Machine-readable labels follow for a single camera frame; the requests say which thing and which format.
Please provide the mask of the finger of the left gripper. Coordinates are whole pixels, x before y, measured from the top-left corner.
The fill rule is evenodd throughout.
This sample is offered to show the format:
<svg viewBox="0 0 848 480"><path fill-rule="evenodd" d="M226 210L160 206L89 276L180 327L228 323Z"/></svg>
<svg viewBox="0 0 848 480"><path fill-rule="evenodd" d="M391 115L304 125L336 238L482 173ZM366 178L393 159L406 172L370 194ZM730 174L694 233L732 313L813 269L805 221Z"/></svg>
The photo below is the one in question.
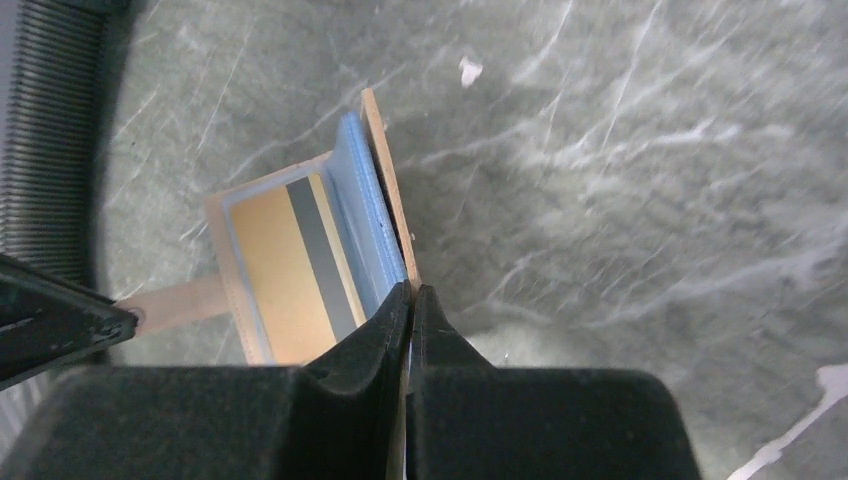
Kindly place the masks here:
<svg viewBox="0 0 848 480"><path fill-rule="evenodd" d="M1 388L134 337L116 302L1 256Z"/></svg>

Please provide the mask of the gold credit card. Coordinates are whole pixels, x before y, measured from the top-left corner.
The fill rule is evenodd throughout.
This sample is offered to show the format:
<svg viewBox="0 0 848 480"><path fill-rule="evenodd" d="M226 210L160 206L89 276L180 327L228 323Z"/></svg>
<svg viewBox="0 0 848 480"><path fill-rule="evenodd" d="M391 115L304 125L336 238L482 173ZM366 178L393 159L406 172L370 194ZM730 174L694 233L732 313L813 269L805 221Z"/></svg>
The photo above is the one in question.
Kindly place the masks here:
<svg viewBox="0 0 848 480"><path fill-rule="evenodd" d="M308 363L366 322L321 174L251 193L228 220L258 363Z"/></svg>

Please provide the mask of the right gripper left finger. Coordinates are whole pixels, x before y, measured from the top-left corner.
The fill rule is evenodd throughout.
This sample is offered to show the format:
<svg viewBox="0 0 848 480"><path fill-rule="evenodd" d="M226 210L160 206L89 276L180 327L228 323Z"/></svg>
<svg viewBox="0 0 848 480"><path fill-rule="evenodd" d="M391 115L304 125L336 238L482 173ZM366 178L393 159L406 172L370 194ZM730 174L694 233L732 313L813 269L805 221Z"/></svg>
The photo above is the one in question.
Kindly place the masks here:
<svg viewBox="0 0 848 480"><path fill-rule="evenodd" d="M2 463L5 479L381 479L411 288L303 366L73 374Z"/></svg>

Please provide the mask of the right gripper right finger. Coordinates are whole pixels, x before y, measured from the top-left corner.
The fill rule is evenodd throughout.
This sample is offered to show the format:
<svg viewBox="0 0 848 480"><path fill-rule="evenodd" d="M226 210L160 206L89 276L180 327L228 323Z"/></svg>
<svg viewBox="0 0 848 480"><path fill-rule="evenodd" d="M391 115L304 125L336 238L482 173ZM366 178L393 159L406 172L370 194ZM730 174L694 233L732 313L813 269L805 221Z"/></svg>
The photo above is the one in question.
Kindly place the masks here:
<svg viewBox="0 0 848 480"><path fill-rule="evenodd" d="M498 367L422 286L407 396L411 479L697 479L677 403L637 370Z"/></svg>

